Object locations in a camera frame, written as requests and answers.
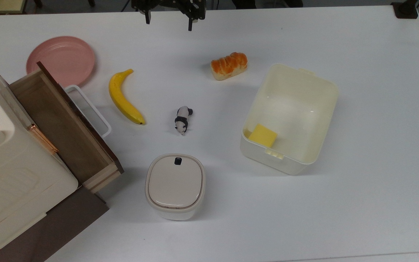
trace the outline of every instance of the lidded container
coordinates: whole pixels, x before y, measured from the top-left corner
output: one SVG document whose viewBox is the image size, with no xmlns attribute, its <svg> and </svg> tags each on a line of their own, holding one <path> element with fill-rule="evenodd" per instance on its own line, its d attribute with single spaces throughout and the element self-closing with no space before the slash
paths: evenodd
<svg viewBox="0 0 419 262">
<path fill-rule="evenodd" d="M 165 219 L 187 220 L 203 201 L 205 180 L 203 165 L 193 156 L 162 155 L 148 169 L 146 198 Z"/>
</svg>

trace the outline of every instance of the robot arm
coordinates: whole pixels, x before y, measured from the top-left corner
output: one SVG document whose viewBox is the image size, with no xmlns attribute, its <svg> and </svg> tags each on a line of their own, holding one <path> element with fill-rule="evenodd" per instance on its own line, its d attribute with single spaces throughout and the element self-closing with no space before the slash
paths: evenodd
<svg viewBox="0 0 419 262">
<path fill-rule="evenodd" d="M 158 5 L 179 9 L 188 17 L 188 31 L 192 31 L 192 23 L 205 19 L 206 0 L 131 0 L 132 8 L 145 14 L 146 23 L 151 20 L 150 10 Z"/>
</svg>

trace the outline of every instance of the plastic container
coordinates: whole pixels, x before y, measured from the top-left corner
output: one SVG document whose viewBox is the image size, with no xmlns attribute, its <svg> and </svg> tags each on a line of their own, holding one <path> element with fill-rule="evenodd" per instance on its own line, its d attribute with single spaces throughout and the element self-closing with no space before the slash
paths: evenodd
<svg viewBox="0 0 419 262">
<path fill-rule="evenodd" d="M 151 163 L 145 194 L 160 216 L 187 220 L 195 214 L 205 192 L 203 165 L 193 156 L 166 154 Z"/>
<path fill-rule="evenodd" d="M 242 129 L 243 155 L 290 175 L 313 164 L 326 137 L 339 90 L 307 70 L 270 67 Z M 248 139 L 261 124 L 277 133 L 271 148 Z"/>
<path fill-rule="evenodd" d="M 78 187 L 77 179 L 28 131 L 32 120 L 0 78 L 0 249 Z"/>
</svg>

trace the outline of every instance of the pink plate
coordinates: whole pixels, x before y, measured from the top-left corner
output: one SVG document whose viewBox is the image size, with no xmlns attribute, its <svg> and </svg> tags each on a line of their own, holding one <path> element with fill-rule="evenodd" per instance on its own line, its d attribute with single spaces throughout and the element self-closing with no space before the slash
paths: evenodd
<svg viewBox="0 0 419 262">
<path fill-rule="evenodd" d="M 59 36 L 46 40 L 30 53 L 27 74 L 38 69 L 38 61 L 62 87 L 67 87 L 79 85 L 90 76 L 95 66 L 95 54 L 84 40 Z"/>
</svg>

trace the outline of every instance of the container lid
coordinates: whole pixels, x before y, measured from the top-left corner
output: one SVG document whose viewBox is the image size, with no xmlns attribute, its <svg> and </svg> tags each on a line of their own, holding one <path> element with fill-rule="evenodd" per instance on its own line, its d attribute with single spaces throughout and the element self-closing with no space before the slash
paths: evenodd
<svg viewBox="0 0 419 262">
<path fill-rule="evenodd" d="M 192 156 L 169 154 L 151 164 L 147 191 L 160 207 L 184 209 L 199 199 L 202 183 L 203 167 Z"/>
</svg>

